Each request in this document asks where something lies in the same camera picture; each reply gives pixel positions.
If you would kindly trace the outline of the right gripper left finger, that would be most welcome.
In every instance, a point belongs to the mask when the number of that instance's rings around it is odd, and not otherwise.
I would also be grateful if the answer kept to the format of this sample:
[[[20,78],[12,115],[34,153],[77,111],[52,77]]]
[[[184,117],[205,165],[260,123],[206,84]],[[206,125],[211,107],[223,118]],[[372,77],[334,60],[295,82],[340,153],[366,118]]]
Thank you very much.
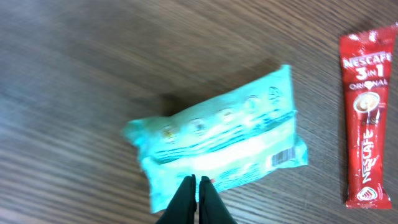
[[[196,186],[195,175],[186,176],[156,224],[194,224]]]

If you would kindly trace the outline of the red Nescafe stick sachet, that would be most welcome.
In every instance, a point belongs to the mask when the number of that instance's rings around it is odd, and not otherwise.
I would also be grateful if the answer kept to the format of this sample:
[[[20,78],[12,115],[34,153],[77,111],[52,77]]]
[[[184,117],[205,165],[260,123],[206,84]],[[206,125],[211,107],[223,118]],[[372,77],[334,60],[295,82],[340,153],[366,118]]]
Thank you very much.
[[[348,150],[347,208],[391,209],[383,155],[397,25],[340,37]]]

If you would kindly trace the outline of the mint green pack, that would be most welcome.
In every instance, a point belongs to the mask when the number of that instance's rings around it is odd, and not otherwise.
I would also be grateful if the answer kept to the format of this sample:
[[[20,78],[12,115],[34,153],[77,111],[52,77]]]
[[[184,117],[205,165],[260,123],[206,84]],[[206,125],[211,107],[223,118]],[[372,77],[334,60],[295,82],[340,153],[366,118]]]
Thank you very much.
[[[132,120],[123,134],[137,148],[154,213],[190,175],[208,177],[222,192],[308,164],[289,65],[175,115]]]

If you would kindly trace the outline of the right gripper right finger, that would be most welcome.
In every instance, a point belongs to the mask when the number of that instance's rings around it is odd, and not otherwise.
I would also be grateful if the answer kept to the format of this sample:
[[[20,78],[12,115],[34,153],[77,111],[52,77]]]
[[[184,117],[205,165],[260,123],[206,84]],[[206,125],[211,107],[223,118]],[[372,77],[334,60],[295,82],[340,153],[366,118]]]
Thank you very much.
[[[236,224],[207,176],[199,184],[199,224]]]

